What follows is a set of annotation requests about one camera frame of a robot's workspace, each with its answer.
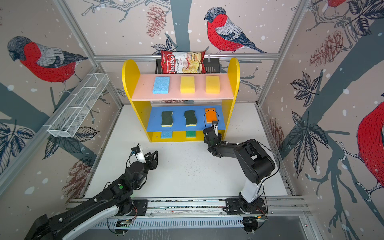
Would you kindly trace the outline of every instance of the bird's head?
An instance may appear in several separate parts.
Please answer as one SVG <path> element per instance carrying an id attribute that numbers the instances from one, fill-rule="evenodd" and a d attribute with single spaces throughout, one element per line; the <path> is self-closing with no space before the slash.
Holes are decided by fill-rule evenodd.
<path id="1" fill-rule="evenodd" d="M 26 57 L 24 54 L 24 47 L 30 42 L 31 40 L 24 36 L 17 36 L 11 39 L 8 42 L 7 48 L 9 56 L 11 56 L 12 60 L 15 61 L 17 59 L 20 59 L 21 61 L 25 61 Z"/>
<path id="2" fill-rule="evenodd" d="M 224 8 L 222 7 L 213 7 L 207 11 L 207 14 L 204 17 L 204 20 L 208 20 L 209 23 L 212 23 L 214 19 L 220 14 L 226 14 Z"/>

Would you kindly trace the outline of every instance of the black basket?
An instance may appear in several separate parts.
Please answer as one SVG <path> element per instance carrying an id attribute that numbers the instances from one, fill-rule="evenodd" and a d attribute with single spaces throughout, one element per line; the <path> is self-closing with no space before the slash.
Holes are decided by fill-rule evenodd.
<path id="1" fill-rule="evenodd" d="M 204 58 L 203 65 L 206 73 L 220 73 L 220 59 L 211 58 L 208 62 L 207 58 Z M 156 59 L 156 74 L 162 74 L 161 59 Z"/>

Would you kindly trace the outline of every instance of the blue sponge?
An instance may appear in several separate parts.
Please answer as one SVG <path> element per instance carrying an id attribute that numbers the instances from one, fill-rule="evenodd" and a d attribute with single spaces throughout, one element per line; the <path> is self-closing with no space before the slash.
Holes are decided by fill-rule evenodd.
<path id="1" fill-rule="evenodd" d="M 161 132 L 161 138 L 162 139 L 172 138 L 172 131 Z"/>
<path id="2" fill-rule="evenodd" d="M 168 93 L 169 77 L 156 77 L 152 93 Z"/>

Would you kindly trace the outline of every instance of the gray floor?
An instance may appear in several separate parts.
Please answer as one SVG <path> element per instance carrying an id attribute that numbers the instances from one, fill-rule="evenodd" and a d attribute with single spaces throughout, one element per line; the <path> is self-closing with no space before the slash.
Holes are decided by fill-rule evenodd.
<path id="1" fill-rule="evenodd" d="M 269 217 L 269 221 L 255 234 L 247 233 L 242 228 L 183 228 L 165 230 L 131 230 L 116 236 L 108 229 L 88 230 L 76 240 L 306 240 L 299 217 Z"/>

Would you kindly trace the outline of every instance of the sponge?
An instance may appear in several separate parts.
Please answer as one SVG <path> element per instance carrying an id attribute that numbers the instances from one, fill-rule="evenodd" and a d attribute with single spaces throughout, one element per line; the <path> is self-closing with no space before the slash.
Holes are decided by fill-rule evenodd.
<path id="1" fill-rule="evenodd" d="M 172 115 L 173 115 L 173 111 L 164 111 L 161 113 L 162 127 L 172 127 L 173 125 Z"/>
<path id="2" fill-rule="evenodd" d="M 161 139 L 172 138 L 172 131 L 161 132 Z"/>
<path id="3" fill-rule="evenodd" d="M 169 77 L 156 77 L 152 93 L 168 93 Z"/>
<path id="4" fill-rule="evenodd" d="M 220 93 L 220 78 L 219 76 L 208 75 L 205 77 L 205 92 Z"/>
<path id="5" fill-rule="evenodd" d="M 186 127 L 194 127 L 197 124 L 197 118 L 195 116 L 194 110 L 188 110 L 184 112 L 185 117 L 185 126 Z"/>
<path id="6" fill-rule="evenodd" d="M 196 138 L 196 131 L 187 131 L 186 138 Z"/>
<path id="7" fill-rule="evenodd" d="M 180 81 L 181 93 L 195 93 L 195 77 L 182 76 Z"/>
<path id="8" fill-rule="evenodd" d="M 217 116 L 216 116 L 216 113 L 214 111 L 209 111 L 209 110 L 214 110 L 216 111 L 215 108 L 206 108 L 205 109 L 205 117 L 207 119 L 207 123 L 212 123 L 212 121 L 217 121 Z"/>

